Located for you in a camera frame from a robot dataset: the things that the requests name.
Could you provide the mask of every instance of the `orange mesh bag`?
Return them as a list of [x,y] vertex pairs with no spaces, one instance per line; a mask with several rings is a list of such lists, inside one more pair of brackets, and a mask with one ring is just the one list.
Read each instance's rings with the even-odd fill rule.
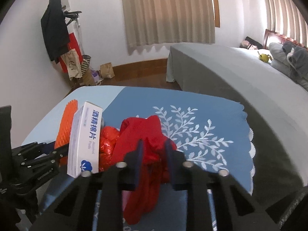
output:
[[[72,130],[73,117],[77,110],[77,100],[72,100],[66,105],[61,119],[58,136],[54,144],[54,149],[59,148],[70,142],[70,131]],[[63,157],[60,159],[60,165],[64,164],[67,164],[67,157]]]
[[110,166],[110,160],[120,132],[111,126],[105,126],[100,131],[100,156],[99,171],[106,171]]

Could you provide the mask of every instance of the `black jacket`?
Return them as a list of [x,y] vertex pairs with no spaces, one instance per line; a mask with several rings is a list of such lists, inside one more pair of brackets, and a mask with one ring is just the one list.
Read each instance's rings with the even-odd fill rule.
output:
[[70,42],[61,0],[49,0],[41,25],[49,58],[58,62],[58,57],[68,52]]

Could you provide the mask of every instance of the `blue bedsheet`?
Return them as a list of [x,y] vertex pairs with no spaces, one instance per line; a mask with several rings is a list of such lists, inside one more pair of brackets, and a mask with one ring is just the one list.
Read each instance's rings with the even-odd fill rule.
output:
[[[250,193],[254,165],[254,148],[249,138],[249,126],[244,107],[227,99],[195,93],[154,89],[119,88],[110,86],[110,91],[118,91],[117,96],[110,95],[107,87],[78,89],[59,103],[31,132],[27,143],[43,138],[52,141],[56,137],[61,114],[68,101],[77,99],[79,106],[84,101],[99,106],[106,105],[103,118],[105,125],[120,128],[121,122],[128,117],[147,118],[159,116],[162,132],[175,142],[178,150],[185,153],[188,160],[208,171],[227,169]],[[50,133],[42,128],[52,126]],[[72,182],[72,178],[62,175],[54,178],[43,200],[43,209]],[[144,215],[134,226],[124,222],[124,231],[185,231],[186,192],[174,192],[169,184],[161,186],[160,196],[155,209]]]

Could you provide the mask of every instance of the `striped basket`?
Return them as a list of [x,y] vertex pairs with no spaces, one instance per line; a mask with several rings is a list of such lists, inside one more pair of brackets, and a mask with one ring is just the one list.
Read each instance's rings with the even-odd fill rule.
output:
[[80,65],[81,67],[81,74],[84,75],[84,73],[89,69],[90,67],[90,61],[91,61],[91,56],[89,55],[83,55],[82,56],[82,63]]

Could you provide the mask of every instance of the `red bag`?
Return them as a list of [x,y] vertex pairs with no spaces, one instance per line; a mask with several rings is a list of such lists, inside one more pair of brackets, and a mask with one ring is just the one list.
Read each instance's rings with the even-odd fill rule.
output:
[[[77,54],[78,54],[79,61],[80,61],[80,63],[82,63],[82,61],[83,61],[82,54],[81,54],[78,42],[76,40],[75,34],[71,33],[71,34],[69,34],[69,37],[70,37],[70,42],[67,44],[68,50],[75,49]],[[59,61],[60,61],[63,72],[67,73],[67,67],[66,67],[66,65],[65,65],[65,63],[64,63],[64,61],[62,60],[61,57],[59,57]]]

